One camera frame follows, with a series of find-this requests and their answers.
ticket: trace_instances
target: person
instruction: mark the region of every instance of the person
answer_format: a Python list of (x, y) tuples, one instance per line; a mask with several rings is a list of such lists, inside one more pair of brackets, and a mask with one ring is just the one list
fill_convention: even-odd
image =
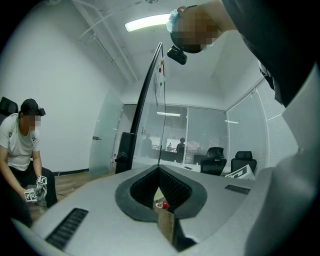
[(186, 141), (186, 139), (184, 137), (182, 137), (180, 139), (180, 143), (178, 145), (176, 145), (176, 152), (177, 153), (180, 153), (180, 154), (185, 153), (185, 141)]
[(145, 135), (145, 139), (142, 141), (142, 156), (148, 157), (150, 155), (150, 151), (152, 149), (152, 140), (150, 139), (150, 133)]
[(43, 108), (39, 108), (34, 99), (26, 99), (20, 112), (8, 116), (0, 126), (0, 181), (9, 204), (6, 208), (12, 218), (27, 226), (32, 220), (25, 204), (25, 187), (35, 185), (38, 176), (47, 178), (47, 207), (57, 202), (55, 177), (42, 167), (40, 157), (40, 135), (36, 126), (42, 115), (45, 115)]
[(257, 69), (274, 89), (275, 98), (286, 107), (317, 60), (314, 4), (211, 0), (180, 6), (171, 12), (166, 26), (175, 46), (187, 53), (198, 53), (224, 32), (238, 30), (260, 61)]

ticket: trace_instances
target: black pants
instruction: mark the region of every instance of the black pants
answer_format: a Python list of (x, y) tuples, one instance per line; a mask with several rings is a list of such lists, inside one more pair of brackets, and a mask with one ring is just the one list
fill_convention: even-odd
[[(28, 185), (36, 185), (37, 176), (33, 161), (30, 161), (30, 164), (25, 171), (17, 170), (11, 166), (9, 166), (9, 168), (23, 188)], [(44, 199), (47, 207), (49, 208), (57, 202), (55, 176), (49, 169), (43, 167), (42, 176), (45, 176), (47, 179), (47, 194)], [(5, 181), (2, 175), (1, 180), (1, 183), (3, 183), (1, 184), (1, 188), (4, 188), (5, 191), (10, 217), (30, 226), (32, 221), (27, 205), (23, 202), (19, 194)]]

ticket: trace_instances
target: wooden floor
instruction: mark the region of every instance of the wooden floor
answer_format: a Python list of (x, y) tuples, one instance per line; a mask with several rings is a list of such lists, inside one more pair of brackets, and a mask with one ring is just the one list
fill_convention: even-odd
[[(70, 195), (73, 191), (77, 190), (84, 184), (90, 181), (101, 179), (114, 174), (115, 174), (114, 172), (108, 172), (106, 174), (102, 174), (94, 178), (89, 178), (89, 173), (86, 171), (78, 174), (56, 176), (55, 192), (56, 192), (56, 197), (58, 199), (58, 202), (63, 200), (65, 197)], [(44, 200), (40, 201), (38, 204), (39, 205), (32, 202), (27, 203), (30, 211), (31, 219), (33, 221), (36, 221), (37, 219), (39, 219), (41, 215), (44, 214), (47, 210), (47, 205)]]

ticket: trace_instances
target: glass door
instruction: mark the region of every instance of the glass door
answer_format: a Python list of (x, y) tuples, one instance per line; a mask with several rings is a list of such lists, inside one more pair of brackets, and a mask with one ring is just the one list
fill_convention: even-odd
[(122, 101), (109, 90), (102, 104), (92, 137), (89, 176), (111, 171), (113, 149), (123, 108)]

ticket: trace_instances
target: vent grille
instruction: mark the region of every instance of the vent grille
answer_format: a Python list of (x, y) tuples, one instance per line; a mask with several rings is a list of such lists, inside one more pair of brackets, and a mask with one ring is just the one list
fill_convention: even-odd
[(228, 185), (225, 187), (226, 190), (231, 190), (233, 192), (238, 192), (241, 194), (248, 195), (250, 192), (250, 188), (242, 187), (242, 186), (235, 186), (235, 185)]
[(74, 208), (46, 238), (46, 241), (60, 250), (64, 249), (87, 214), (88, 211), (85, 209)]

